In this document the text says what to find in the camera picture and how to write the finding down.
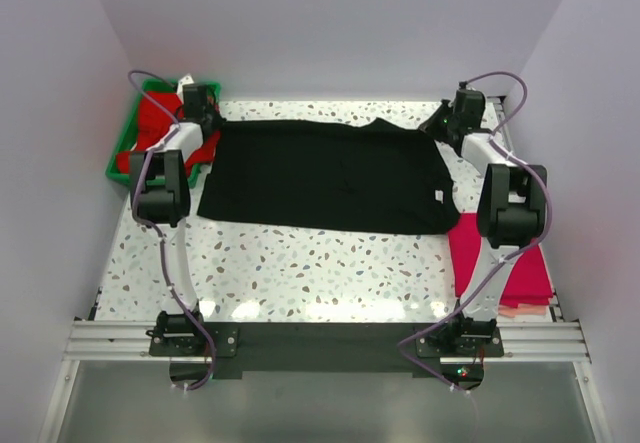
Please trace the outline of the black t shirt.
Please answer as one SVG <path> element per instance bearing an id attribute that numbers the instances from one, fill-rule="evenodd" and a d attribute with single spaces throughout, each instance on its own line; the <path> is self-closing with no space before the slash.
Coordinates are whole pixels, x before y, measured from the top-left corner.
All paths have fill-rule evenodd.
<path id="1" fill-rule="evenodd" d="M 445 235 L 460 219 L 435 141 L 384 119 L 226 123 L 197 214 L 403 235 Z"/>

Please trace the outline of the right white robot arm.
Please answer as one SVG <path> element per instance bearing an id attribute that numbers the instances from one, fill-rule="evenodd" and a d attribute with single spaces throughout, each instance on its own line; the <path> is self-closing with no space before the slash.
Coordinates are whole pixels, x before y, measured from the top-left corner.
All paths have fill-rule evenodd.
<path id="1" fill-rule="evenodd" d="M 502 294 L 520 256 L 546 236 L 547 172 L 513 156 L 482 126 L 486 97 L 462 82 L 420 130 L 449 145 L 484 175 L 476 212 L 481 237 L 475 267 L 455 310 L 416 337 L 440 345 L 493 338 Z"/>

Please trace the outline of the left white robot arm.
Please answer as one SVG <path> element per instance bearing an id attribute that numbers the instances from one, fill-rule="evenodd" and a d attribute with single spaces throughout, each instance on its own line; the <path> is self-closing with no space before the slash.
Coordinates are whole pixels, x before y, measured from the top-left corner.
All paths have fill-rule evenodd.
<path id="1" fill-rule="evenodd" d="M 144 99 L 169 117 L 167 131 L 145 150 L 129 155 L 130 202 L 134 220 L 155 231 L 167 296 L 152 339 L 205 333 L 199 300 L 191 280 L 186 252 L 186 218 L 191 193 L 185 160 L 214 134 L 217 117 L 215 91 L 187 74 L 178 80 L 175 94 L 183 117 L 164 107 L 141 87 Z"/>

